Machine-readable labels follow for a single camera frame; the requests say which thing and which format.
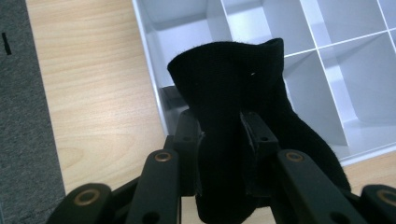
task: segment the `brass screw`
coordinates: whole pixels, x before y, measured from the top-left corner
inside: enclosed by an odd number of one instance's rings
[[[289,161],[296,161],[296,162],[304,160],[304,157],[301,154],[297,153],[297,152],[288,152],[288,153],[286,153],[286,158]]]
[[[86,189],[76,196],[74,203],[78,206],[89,205],[98,200],[99,195],[100,191],[98,189]]]
[[[376,196],[381,199],[382,202],[390,204],[396,207],[396,193],[386,189],[379,189],[376,192]]]
[[[171,159],[172,159],[172,155],[169,154],[168,152],[160,152],[157,155],[155,155],[156,161],[170,161]]]

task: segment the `black cloth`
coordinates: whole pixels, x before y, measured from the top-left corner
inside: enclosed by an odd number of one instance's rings
[[[282,148],[305,152],[335,185],[350,190],[330,147],[292,110],[283,66],[281,38],[260,45],[214,42],[187,50],[168,64],[205,133],[198,153],[203,192],[196,196],[203,222],[241,223],[259,204],[246,195],[241,176],[241,110],[257,112]]]

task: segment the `wooden surface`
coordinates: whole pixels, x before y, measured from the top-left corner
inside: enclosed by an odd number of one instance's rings
[[[66,192],[140,175],[163,129],[129,0],[27,0]],[[355,193],[396,188],[396,152],[346,167]],[[193,198],[183,223],[200,223]],[[260,209],[247,223],[274,223]]]

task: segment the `white storage box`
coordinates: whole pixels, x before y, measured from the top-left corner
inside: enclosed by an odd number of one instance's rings
[[[293,108],[341,163],[396,150],[396,1],[133,1],[166,134],[187,108],[166,69],[173,58],[282,37]]]

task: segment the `gray floor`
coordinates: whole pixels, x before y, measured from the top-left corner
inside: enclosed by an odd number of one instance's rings
[[[0,1],[0,33],[0,207],[45,223],[64,186],[25,1]]]

